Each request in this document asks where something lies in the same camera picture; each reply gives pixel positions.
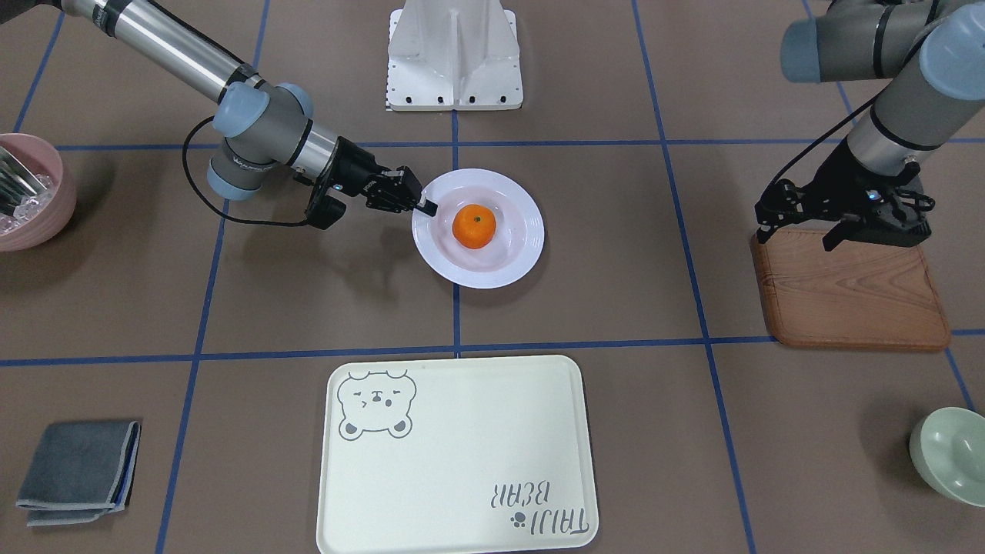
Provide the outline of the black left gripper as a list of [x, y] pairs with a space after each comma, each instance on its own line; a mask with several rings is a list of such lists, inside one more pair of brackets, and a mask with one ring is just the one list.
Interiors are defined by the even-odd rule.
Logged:
[[905, 159], [896, 175], [880, 175], [858, 162], [847, 144], [839, 144], [808, 185], [791, 180], [770, 183], [754, 205], [760, 245], [785, 225], [828, 221], [835, 225], [822, 239], [832, 252], [842, 242], [914, 248], [932, 235], [927, 213], [936, 206], [924, 194], [921, 165]]

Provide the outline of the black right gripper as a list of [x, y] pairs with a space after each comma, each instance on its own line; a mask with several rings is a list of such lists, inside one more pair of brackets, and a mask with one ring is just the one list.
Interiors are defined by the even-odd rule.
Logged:
[[384, 212], [416, 210], [436, 216], [439, 205], [423, 198], [423, 186], [409, 167], [391, 169], [380, 165], [373, 154], [340, 137], [327, 168], [331, 189], [347, 196], [366, 197], [366, 206]]

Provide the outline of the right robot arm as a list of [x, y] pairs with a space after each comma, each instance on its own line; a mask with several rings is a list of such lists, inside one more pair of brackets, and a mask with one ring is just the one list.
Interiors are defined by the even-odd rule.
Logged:
[[311, 187], [299, 225], [326, 230], [345, 214], [333, 192], [362, 196], [384, 212], [436, 214], [412, 169], [390, 169], [373, 154], [314, 122], [311, 98], [298, 85], [273, 85], [245, 61], [154, 1], [53, 1], [87, 18], [102, 34], [129, 45], [217, 104], [210, 119], [222, 143], [207, 182], [229, 201], [250, 199], [267, 173], [292, 169]]

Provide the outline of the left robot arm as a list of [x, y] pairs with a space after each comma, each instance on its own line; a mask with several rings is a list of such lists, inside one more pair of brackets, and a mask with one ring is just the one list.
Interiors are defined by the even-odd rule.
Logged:
[[828, 252], [841, 242], [912, 248], [931, 235], [919, 175], [930, 155], [983, 109], [981, 1], [833, 1], [792, 22], [780, 47], [792, 83], [883, 78], [853, 112], [857, 123], [808, 185], [777, 173], [754, 205], [756, 240], [786, 225], [828, 221]]

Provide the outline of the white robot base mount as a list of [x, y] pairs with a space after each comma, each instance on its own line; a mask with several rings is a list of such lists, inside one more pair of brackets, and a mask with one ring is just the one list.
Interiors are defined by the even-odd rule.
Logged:
[[524, 104], [517, 18], [499, 1], [408, 1], [391, 11], [388, 38], [389, 110]]

